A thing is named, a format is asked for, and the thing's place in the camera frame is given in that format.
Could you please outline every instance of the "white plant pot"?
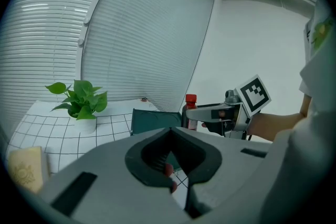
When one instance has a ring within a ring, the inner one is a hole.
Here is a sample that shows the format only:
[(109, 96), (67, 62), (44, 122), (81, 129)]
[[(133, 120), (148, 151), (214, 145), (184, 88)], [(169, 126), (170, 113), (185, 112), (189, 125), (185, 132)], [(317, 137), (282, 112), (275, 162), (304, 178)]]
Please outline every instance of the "white plant pot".
[(82, 134), (91, 134), (96, 129), (97, 119), (93, 120), (76, 120), (75, 127)]

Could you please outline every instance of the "red object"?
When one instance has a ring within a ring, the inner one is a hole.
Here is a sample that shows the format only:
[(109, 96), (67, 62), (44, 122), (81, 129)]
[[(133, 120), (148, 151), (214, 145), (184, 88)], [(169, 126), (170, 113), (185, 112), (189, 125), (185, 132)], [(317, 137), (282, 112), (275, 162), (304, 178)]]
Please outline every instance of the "red object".
[(185, 101), (186, 102), (196, 103), (196, 101), (197, 101), (197, 95), (195, 95), (195, 94), (186, 94)]
[(186, 94), (185, 96), (186, 105), (182, 108), (182, 120), (181, 120), (181, 127), (187, 128), (189, 130), (197, 130), (197, 121), (190, 120), (186, 116), (186, 110), (188, 109), (197, 109), (196, 101), (197, 95), (195, 94)]

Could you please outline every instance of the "leaf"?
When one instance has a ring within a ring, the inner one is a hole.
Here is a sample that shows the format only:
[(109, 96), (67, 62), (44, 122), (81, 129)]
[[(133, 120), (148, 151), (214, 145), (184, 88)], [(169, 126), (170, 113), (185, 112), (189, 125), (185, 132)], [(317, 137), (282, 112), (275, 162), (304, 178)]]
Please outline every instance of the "leaf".
[(70, 116), (72, 116), (73, 118), (77, 118), (77, 116), (78, 116), (78, 114), (79, 114), (81, 108), (82, 108), (82, 107), (81, 107), (78, 103), (76, 103), (76, 102), (71, 102), (71, 108), (68, 109), (68, 114), (69, 114)]
[(76, 102), (71, 102), (71, 111), (73, 113), (79, 113), (79, 111), (81, 110), (82, 106), (80, 106), (78, 103)]
[(80, 106), (84, 106), (85, 105), (84, 97), (78, 97), (78, 103), (80, 104)]
[(68, 90), (68, 93), (69, 93), (70, 97), (73, 97), (73, 98), (77, 97), (74, 91)]
[(70, 109), (68, 109), (68, 114), (69, 116), (73, 117), (73, 118), (77, 118), (78, 113), (73, 113)]
[(96, 116), (91, 114), (90, 107), (87, 105), (82, 107), (82, 109), (80, 110), (77, 116), (77, 120), (93, 120), (95, 118)]
[(88, 96), (88, 101), (90, 103), (90, 109), (94, 110), (99, 101), (99, 96), (98, 95)]
[(92, 88), (92, 90), (93, 90), (93, 92), (96, 92), (96, 91), (98, 91), (99, 89), (101, 89), (102, 87), (93, 87)]
[(46, 86), (46, 88), (54, 94), (61, 94), (64, 93), (67, 90), (67, 87), (62, 82), (56, 82), (50, 86)]
[(96, 105), (95, 110), (96, 110), (97, 112), (101, 112), (101, 111), (103, 111), (103, 110), (106, 108), (106, 106), (107, 106), (107, 92), (103, 92), (103, 93), (101, 93), (101, 94), (97, 94), (96, 96), (99, 97), (99, 100), (98, 100), (98, 102), (97, 102), (97, 105)]
[(53, 108), (53, 110), (55, 110), (55, 109), (71, 109), (71, 105), (63, 103), (63, 104), (60, 104), (57, 107)]
[(78, 97), (84, 97), (93, 93), (92, 84), (87, 80), (75, 80), (73, 90)]
[(68, 97), (68, 98), (65, 98), (62, 103), (69, 103), (69, 102), (76, 102), (76, 99), (75, 98), (72, 98), (72, 97)]

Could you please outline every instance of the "beige box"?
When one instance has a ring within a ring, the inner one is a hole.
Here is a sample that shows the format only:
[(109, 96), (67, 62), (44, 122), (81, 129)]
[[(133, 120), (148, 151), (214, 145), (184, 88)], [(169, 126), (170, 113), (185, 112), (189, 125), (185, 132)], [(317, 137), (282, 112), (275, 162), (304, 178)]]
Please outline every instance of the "beige box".
[(49, 178), (47, 156), (40, 146), (12, 151), (8, 172), (16, 184), (37, 193)]

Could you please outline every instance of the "green potted plant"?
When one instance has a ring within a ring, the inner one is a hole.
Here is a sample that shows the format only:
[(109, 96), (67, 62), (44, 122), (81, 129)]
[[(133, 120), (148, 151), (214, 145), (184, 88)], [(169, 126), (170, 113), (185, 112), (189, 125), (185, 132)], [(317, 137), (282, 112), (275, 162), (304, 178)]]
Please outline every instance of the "green potted plant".
[(102, 87), (93, 87), (89, 81), (75, 80), (73, 91), (64, 83), (56, 82), (46, 88), (54, 94), (64, 93), (67, 97), (55, 109), (67, 109), (68, 114), (76, 118), (75, 126), (79, 132), (90, 134), (96, 129), (94, 112), (101, 112), (107, 106), (107, 92), (95, 94)]

